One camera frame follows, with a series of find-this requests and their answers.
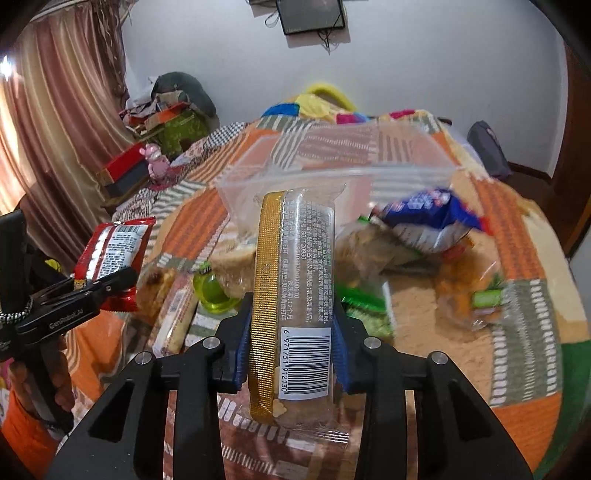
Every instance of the curtain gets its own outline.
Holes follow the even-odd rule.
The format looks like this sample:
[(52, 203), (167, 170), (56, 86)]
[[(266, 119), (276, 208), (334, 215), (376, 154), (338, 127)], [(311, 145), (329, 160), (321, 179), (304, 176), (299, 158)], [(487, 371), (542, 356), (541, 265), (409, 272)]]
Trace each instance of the curtain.
[(65, 272), (108, 219), (96, 174), (132, 143), (118, 115), (125, 59), (113, 5), (78, 4), (28, 25), (11, 55), (16, 74), (0, 77), (0, 208), (20, 200), (29, 236)]

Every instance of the red snack bag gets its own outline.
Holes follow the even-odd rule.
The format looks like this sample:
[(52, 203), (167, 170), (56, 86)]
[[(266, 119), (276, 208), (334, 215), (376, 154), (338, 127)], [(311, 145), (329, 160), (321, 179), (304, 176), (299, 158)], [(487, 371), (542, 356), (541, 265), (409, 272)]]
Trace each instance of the red snack bag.
[[(125, 267), (137, 273), (142, 268), (144, 253), (156, 218), (127, 222), (101, 223), (74, 267), (74, 289), (80, 290), (95, 280)], [(135, 287), (109, 297), (101, 306), (112, 312), (135, 312)]]

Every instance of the yellow handle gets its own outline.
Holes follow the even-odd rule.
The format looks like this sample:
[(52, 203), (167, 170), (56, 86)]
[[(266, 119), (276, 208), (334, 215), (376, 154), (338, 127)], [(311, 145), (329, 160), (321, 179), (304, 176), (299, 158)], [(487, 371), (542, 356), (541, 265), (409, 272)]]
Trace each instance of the yellow handle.
[(356, 112), (357, 108), (353, 105), (353, 102), (347, 98), (347, 96), (341, 92), (337, 87), (330, 83), (315, 83), (309, 86), (305, 93), (312, 93), (318, 96), (330, 97), (335, 100), (333, 103), (344, 110), (349, 112)]

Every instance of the barcode label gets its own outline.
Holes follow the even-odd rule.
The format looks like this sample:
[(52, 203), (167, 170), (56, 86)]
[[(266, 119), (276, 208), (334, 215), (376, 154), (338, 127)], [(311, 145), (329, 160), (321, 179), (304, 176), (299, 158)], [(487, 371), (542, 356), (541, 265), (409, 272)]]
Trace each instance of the barcode label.
[(282, 327), (279, 398), (310, 400), (329, 394), (330, 328)]
[(120, 225), (117, 227), (118, 232), (139, 233), (143, 234), (146, 230), (145, 225)]

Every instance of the orange sleeve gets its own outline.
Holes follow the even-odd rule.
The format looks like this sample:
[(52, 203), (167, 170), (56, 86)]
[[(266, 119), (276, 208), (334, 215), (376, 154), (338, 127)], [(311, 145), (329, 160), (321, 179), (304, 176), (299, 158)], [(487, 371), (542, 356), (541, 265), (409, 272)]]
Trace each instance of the orange sleeve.
[(58, 441), (51, 438), (40, 421), (24, 410), (13, 390), (2, 434), (26, 469), (41, 480), (56, 454)]

